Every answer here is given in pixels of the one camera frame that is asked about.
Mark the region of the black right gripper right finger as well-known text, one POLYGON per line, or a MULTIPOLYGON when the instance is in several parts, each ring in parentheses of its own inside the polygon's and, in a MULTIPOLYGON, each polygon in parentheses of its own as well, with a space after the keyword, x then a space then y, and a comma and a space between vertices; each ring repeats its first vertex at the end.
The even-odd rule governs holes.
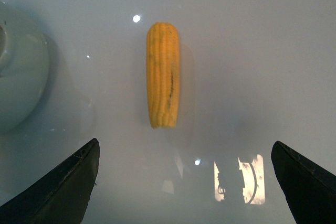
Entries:
POLYGON ((335 223, 335 175, 277 141, 271 160, 296 223, 335 223))

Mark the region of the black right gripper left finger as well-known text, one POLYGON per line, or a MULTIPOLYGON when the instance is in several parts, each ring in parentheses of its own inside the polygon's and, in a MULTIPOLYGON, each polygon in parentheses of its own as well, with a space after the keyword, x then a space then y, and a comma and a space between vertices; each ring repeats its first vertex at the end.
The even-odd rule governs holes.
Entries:
POLYGON ((1 223, 81 223, 96 182, 100 146, 92 139, 1 206, 1 223))

